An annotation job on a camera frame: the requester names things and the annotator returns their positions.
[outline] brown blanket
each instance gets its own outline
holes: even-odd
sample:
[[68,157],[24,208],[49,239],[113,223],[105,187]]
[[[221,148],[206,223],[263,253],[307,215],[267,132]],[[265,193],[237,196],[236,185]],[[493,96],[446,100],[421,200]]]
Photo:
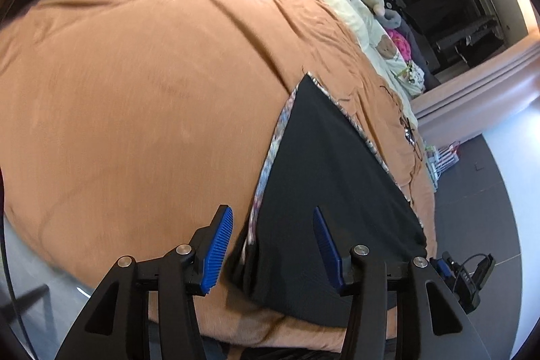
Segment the brown blanket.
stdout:
[[[0,33],[9,220],[90,286],[122,255],[186,242],[221,203],[235,240],[306,71],[379,148],[433,255],[420,143],[407,142],[399,99],[321,0],[41,0]],[[203,334],[239,345],[339,351],[345,333],[261,309],[223,279],[195,305]]]

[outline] silver bolt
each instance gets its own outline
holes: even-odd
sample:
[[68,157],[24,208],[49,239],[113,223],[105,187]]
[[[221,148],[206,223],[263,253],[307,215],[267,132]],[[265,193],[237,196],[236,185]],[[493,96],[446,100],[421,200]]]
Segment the silver bolt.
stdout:
[[354,247],[354,253],[360,256],[366,256],[369,254],[369,248],[363,244],[359,244],[358,246]]
[[127,267],[131,264],[131,257],[130,256],[123,256],[118,260],[118,265],[120,267]]
[[178,255],[187,255],[190,252],[191,252],[191,246],[189,244],[180,244],[180,246],[176,248],[176,253]]
[[412,262],[414,263],[415,266],[420,267],[421,269],[428,266],[428,260],[425,258],[422,258],[421,256],[417,256],[416,258],[413,259]]

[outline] pink curtain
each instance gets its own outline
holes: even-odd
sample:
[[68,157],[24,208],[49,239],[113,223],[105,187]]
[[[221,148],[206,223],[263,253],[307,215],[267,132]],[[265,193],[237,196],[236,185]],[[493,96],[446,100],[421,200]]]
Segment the pink curtain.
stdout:
[[415,98],[412,111],[427,144],[466,141],[525,109],[540,96],[540,36]]

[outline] gray floor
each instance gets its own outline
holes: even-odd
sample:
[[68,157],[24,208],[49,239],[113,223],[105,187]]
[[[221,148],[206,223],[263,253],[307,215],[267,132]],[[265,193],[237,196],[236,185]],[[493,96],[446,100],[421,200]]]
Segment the gray floor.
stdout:
[[[517,229],[504,183],[482,137],[461,146],[460,162],[443,174],[436,194],[439,254],[447,250],[461,262],[477,252],[490,252],[498,262],[481,292],[480,307],[469,317],[492,360],[508,360],[519,319],[521,259]],[[91,293],[62,271],[43,263],[6,228],[7,259],[16,295],[46,283],[49,294],[24,314],[40,360],[54,359],[71,324]],[[475,262],[469,264],[471,270]],[[0,305],[8,303],[0,270]],[[13,329],[20,337],[17,324]],[[153,358],[159,347],[154,334]]]
[[[445,172],[436,194],[438,253],[457,262],[478,252],[497,261],[481,303],[469,315],[492,360],[508,360],[521,305],[521,256],[512,206],[482,136],[460,147],[460,161]],[[467,264],[473,271],[479,259]]]

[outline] cable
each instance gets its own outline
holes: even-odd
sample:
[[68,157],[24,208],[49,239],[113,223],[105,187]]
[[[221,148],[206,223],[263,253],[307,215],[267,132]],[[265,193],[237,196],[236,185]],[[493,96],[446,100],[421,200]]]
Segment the cable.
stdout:
[[486,255],[486,254],[475,254],[475,255],[469,256],[463,262],[463,264],[460,265],[460,269],[456,273],[456,280],[454,281],[454,286],[452,287],[452,293],[456,291],[457,280],[460,278],[460,273],[465,268],[466,263],[468,263],[471,259],[476,258],[477,256],[483,256],[484,258],[489,258],[488,255]]
[[13,306],[13,310],[15,312],[15,316],[17,317],[17,322],[19,323],[19,326],[21,327],[21,331],[23,333],[24,340],[26,341],[26,344],[28,345],[28,349],[30,350],[30,353],[33,355],[33,358],[35,360],[38,360],[38,356],[36,354],[36,351],[33,348],[32,343],[30,342],[30,337],[28,336],[28,333],[26,332],[26,327],[23,323],[23,318],[21,316],[21,313],[19,312],[19,307],[17,305],[17,301],[15,299],[15,292],[13,290],[13,284],[11,282],[11,275],[9,273],[9,266],[7,264],[7,253],[5,250],[5,213],[4,213],[4,178],[2,177],[2,170],[0,169],[0,203],[2,206],[2,221],[0,221],[0,255],[2,255],[2,266],[4,267],[4,274],[5,274],[5,281],[7,284],[7,289],[9,291],[9,298],[11,301],[11,305]]

